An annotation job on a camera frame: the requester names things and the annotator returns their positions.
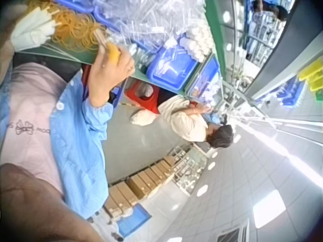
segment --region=white shirt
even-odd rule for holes
[[[207,123],[200,114],[187,115],[177,110],[187,108],[190,101],[176,95],[163,102],[158,110],[176,134],[191,142],[203,142],[206,138]]]

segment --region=floor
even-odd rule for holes
[[[140,204],[151,215],[151,218],[127,237],[125,241],[157,241],[181,212],[188,198],[186,194],[170,181],[162,186],[153,197],[140,201]],[[107,224],[110,218],[103,208],[93,215],[92,219],[93,223],[91,225],[104,241],[116,241],[111,237],[111,232],[116,232],[116,229]]]
[[[128,80],[129,87],[133,80]],[[122,96],[120,103],[133,103]],[[126,177],[163,158],[176,145],[184,141],[173,132],[160,116],[148,126],[137,126],[129,119],[139,108],[119,105],[109,121],[107,141],[103,142],[106,175],[109,183]]]

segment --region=black hair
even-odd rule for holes
[[[286,10],[286,8],[280,5],[277,5],[276,7],[279,9],[277,18],[280,21],[286,21],[288,17],[288,11]]]
[[[213,148],[228,148],[233,142],[233,129],[231,125],[221,126],[213,134],[206,137],[206,141]]]

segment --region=button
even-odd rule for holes
[[[58,102],[58,103],[56,104],[56,108],[57,108],[58,110],[63,110],[63,109],[64,109],[64,104],[63,104],[62,102]]]

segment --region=red stool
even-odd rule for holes
[[[127,97],[129,97],[134,102],[138,103],[140,106],[148,109],[149,111],[159,114],[157,108],[159,87],[152,85],[153,93],[150,97],[138,97],[136,95],[137,88],[139,87],[141,81],[137,80],[135,84],[132,85],[131,88],[125,91]]]

